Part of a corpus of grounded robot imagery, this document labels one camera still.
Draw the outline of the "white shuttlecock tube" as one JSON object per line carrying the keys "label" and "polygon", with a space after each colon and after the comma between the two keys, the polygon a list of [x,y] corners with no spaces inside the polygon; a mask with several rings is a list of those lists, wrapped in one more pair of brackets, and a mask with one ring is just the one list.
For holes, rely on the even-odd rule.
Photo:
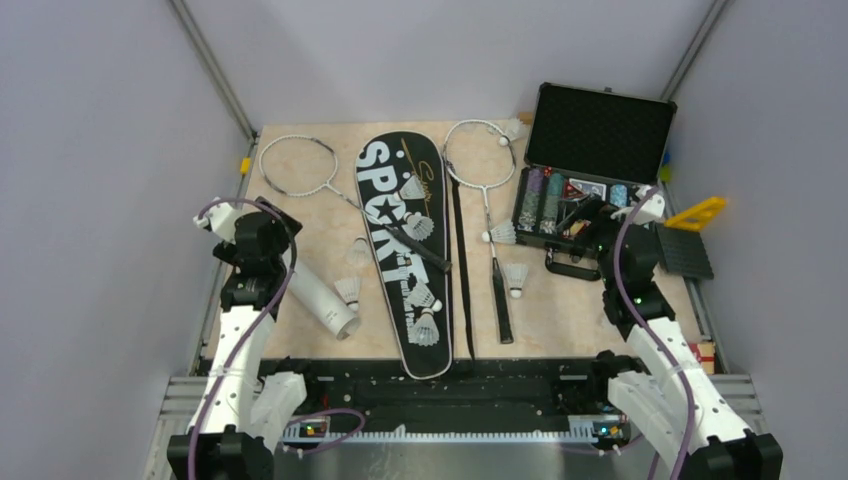
{"label": "white shuttlecock tube", "polygon": [[348,339],[361,326],[358,314],[313,273],[302,258],[296,260],[288,291],[337,341]]}

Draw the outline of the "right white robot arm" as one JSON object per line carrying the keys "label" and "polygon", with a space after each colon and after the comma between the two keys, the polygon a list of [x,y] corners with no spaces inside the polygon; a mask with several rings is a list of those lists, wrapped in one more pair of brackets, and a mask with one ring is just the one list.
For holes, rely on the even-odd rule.
{"label": "right white robot arm", "polygon": [[600,412],[624,413],[672,479],[778,479],[784,459],[778,441],[729,405],[654,279],[659,258],[644,225],[661,212],[649,200],[618,209],[591,196],[566,217],[566,225],[585,224],[574,240],[595,251],[604,313],[636,354],[600,353],[587,400]]}

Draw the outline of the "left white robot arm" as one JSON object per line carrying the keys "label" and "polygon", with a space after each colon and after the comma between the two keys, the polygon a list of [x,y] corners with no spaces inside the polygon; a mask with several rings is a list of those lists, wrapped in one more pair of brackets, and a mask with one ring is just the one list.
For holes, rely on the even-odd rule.
{"label": "left white robot arm", "polygon": [[195,223],[219,237],[213,255],[232,271],[219,294],[221,337],[206,388],[186,432],[170,437],[166,458],[177,479],[270,479],[274,447],[251,410],[302,225],[264,197],[216,198]]}

